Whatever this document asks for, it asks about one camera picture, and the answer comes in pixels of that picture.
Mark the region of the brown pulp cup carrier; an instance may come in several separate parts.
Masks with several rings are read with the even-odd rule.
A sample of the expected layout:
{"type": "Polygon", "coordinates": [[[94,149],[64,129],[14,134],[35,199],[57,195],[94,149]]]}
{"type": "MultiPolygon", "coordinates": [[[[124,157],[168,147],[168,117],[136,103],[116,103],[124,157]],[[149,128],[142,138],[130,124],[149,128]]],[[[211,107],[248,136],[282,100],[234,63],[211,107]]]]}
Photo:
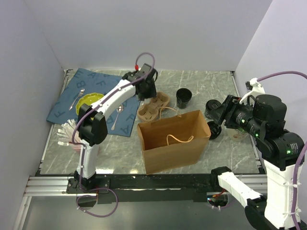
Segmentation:
{"type": "Polygon", "coordinates": [[[137,117],[143,122],[155,120],[162,107],[168,106],[170,97],[164,92],[157,92],[155,98],[151,98],[148,103],[142,104],[138,111],[137,117]]]}

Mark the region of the black takeout coffee cup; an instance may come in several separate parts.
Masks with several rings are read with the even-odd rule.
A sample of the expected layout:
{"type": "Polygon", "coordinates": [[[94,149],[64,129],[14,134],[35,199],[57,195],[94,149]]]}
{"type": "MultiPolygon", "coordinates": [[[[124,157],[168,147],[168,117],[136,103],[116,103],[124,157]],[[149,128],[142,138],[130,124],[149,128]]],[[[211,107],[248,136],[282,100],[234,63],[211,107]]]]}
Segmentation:
{"type": "Polygon", "coordinates": [[[206,103],[206,105],[205,105],[205,112],[204,112],[204,115],[206,116],[206,118],[212,119],[212,117],[211,117],[211,115],[210,115],[210,112],[211,112],[213,109],[218,108],[220,105],[221,105],[221,103],[220,103],[218,100],[215,100],[215,99],[209,100],[209,101],[206,103]]]}

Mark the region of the black cup stack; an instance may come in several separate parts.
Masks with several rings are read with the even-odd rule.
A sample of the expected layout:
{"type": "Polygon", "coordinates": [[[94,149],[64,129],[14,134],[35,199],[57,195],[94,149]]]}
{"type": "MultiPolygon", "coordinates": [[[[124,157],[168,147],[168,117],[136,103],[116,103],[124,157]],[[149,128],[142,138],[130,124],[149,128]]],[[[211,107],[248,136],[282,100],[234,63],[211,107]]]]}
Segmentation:
{"type": "Polygon", "coordinates": [[[180,88],[176,92],[177,107],[184,109],[192,98],[192,92],[187,88],[180,88]]]}

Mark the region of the brown paper bag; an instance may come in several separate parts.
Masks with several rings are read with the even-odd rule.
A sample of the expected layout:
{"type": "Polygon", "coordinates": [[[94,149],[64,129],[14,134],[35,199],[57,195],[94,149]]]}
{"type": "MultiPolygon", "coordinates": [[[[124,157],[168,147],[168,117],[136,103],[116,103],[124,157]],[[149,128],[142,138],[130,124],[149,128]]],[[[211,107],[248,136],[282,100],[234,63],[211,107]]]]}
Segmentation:
{"type": "Polygon", "coordinates": [[[193,165],[211,137],[200,110],[137,125],[147,175],[193,165]]]}

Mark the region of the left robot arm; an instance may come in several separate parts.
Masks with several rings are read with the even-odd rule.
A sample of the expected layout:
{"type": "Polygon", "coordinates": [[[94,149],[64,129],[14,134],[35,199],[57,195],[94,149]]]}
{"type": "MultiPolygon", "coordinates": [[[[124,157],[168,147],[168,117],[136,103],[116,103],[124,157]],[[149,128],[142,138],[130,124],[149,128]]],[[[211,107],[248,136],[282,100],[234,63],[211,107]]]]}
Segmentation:
{"type": "Polygon", "coordinates": [[[157,70],[144,64],[140,70],[126,73],[102,99],[80,107],[71,142],[81,147],[79,163],[74,173],[74,179],[78,181],[81,191],[89,193],[97,184],[95,161],[99,145],[108,134],[108,118],[121,104],[135,95],[140,101],[155,97],[157,77],[157,70]]]}

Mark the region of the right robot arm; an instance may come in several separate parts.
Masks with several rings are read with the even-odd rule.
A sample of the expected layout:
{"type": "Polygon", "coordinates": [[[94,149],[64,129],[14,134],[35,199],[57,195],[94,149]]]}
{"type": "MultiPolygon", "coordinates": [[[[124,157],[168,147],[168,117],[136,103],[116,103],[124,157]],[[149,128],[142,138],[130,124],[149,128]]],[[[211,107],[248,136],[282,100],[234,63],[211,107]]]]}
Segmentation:
{"type": "Polygon", "coordinates": [[[208,114],[218,125],[242,129],[251,135],[266,167],[267,193],[254,191],[228,167],[210,174],[210,187],[229,192],[245,209],[250,225],[257,230],[304,230],[299,216],[297,190],[307,146],[302,138],[284,128],[287,107],[279,97],[248,96],[246,103],[227,96],[208,114]]]}

